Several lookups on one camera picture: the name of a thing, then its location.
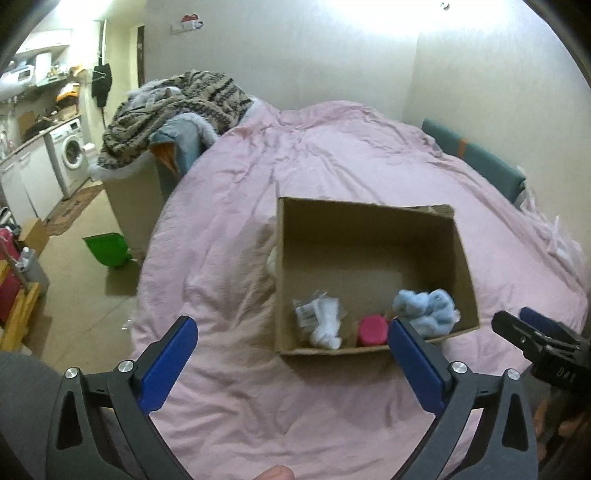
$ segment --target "blue gripper pad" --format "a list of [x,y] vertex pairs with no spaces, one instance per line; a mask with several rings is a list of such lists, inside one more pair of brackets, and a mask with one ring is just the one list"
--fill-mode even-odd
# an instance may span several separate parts
[[390,323],[388,346],[423,410],[439,418],[447,406],[444,382],[400,322]]
[[159,410],[197,345],[197,323],[187,317],[144,375],[138,400],[144,414]]
[[524,307],[519,311],[519,319],[552,338],[564,333],[560,324],[529,307]]

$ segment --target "orange strap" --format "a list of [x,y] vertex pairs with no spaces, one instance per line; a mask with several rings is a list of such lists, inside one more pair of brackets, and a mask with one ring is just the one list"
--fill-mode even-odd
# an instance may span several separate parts
[[177,163],[174,160],[174,144],[150,145],[150,151],[178,178]]
[[468,144],[468,140],[466,140],[465,138],[462,138],[460,140],[460,144],[457,147],[457,157],[458,158],[464,158],[464,155],[466,154],[466,145]]

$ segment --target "metal screw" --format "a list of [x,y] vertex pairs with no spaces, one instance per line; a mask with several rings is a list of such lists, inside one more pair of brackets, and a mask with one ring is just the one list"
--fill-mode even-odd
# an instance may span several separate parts
[[457,374],[465,374],[468,371],[468,367],[462,362],[453,362],[452,370]]
[[520,374],[517,370],[513,370],[512,368],[510,368],[509,370],[507,370],[507,377],[509,377],[512,380],[519,380]]
[[78,369],[76,367],[70,367],[66,370],[66,378],[74,378],[76,375],[78,375]]
[[129,372],[134,367],[134,363],[131,360],[123,360],[118,366],[117,369],[120,372]]

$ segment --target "blanket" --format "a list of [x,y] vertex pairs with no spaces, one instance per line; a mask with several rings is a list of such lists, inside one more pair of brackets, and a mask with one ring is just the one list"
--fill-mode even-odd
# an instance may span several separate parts
[[[388,479],[433,419],[388,352],[274,352],[275,284],[265,264],[276,244],[277,192],[452,205],[482,328],[443,342],[449,361],[496,375],[528,365],[492,331],[497,310],[527,305],[583,326],[585,292],[548,255],[528,218],[419,128],[349,102],[284,112],[262,106],[180,181],[154,229],[138,286],[132,358],[180,314],[199,325],[195,352],[162,409],[150,414],[193,478],[252,480],[279,463],[298,480]],[[466,453],[478,418],[477,411],[470,416],[448,473]]]
[[154,87],[169,87],[168,94],[173,94],[132,109],[129,101],[122,103],[103,135],[103,148],[96,162],[99,168],[130,166],[147,150],[150,135],[180,113],[199,115],[222,135],[235,127],[252,105],[248,95],[223,73],[191,70],[159,80]]

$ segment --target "cardboard box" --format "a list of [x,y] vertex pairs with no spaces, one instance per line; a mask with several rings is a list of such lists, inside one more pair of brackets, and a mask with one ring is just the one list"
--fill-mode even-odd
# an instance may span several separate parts
[[39,218],[29,219],[24,222],[18,241],[21,246],[35,250],[39,256],[49,241],[49,235]]
[[67,106],[66,108],[63,108],[62,110],[57,112],[55,115],[52,115],[51,119],[57,120],[59,122],[64,122],[65,120],[68,120],[76,115],[78,115],[78,106],[72,105],[72,106]]
[[21,139],[25,138],[25,133],[29,128],[35,125],[37,116],[32,110],[23,113],[18,117],[18,132],[21,134]]
[[[452,333],[480,326],[462,242],[449,205],[394,208],[281,197],[277,205],[275,350],[283,355],[343,355],[388,350],[357,347],[357,325],[391,311],[402,288],[449,292],[462,314]],[[316,291],[338,297],[338,350],[300,343],[293,301]]]

